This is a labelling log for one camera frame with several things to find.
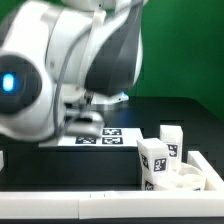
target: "white plastic edge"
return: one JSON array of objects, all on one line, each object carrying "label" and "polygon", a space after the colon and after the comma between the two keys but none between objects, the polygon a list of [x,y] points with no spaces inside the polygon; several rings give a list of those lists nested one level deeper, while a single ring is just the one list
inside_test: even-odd
[{"label": "white plastic edge", "polygon": [[[208,162],[199,152],[189,152],[189,161],[194,160],[199,161],[202,171],[209,171]],[[212,181],[213,177],[218,178],[216,175],[214,171],[207,178]],[[224,185],[221,179],[214,183]],[[224,192],[213,189],[185,194],[172,191],[0,192],[0,219],[221,217],[223,207]]]}]

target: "green wall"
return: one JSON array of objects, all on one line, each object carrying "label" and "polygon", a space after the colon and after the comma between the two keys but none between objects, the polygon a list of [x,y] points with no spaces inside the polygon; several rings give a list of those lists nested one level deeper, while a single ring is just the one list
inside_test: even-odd
[{"label": "green wall", "polygon": [[[1,0],[0,20],[21,2]],[[142,71],[129,94],[194,98],[224,120],[224,0],[150,0],[142,33]]]}]

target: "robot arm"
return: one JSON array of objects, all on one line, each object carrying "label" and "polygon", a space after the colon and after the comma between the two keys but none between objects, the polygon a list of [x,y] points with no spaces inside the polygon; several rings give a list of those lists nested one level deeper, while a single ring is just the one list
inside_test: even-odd
[{"label": "robot arm", "polygon": [[113,96],[131,88],[139,75],[143,1],[111,1],[107,7],[112,3],[116,13],[106,16],[93,5],[93,13],[84,13],[27,1],[5,19],[0,27],[1,134],[38,142],[65,133],[100,137],[102,117],[71,112],[67,104],[78,102],[86,90]]}]

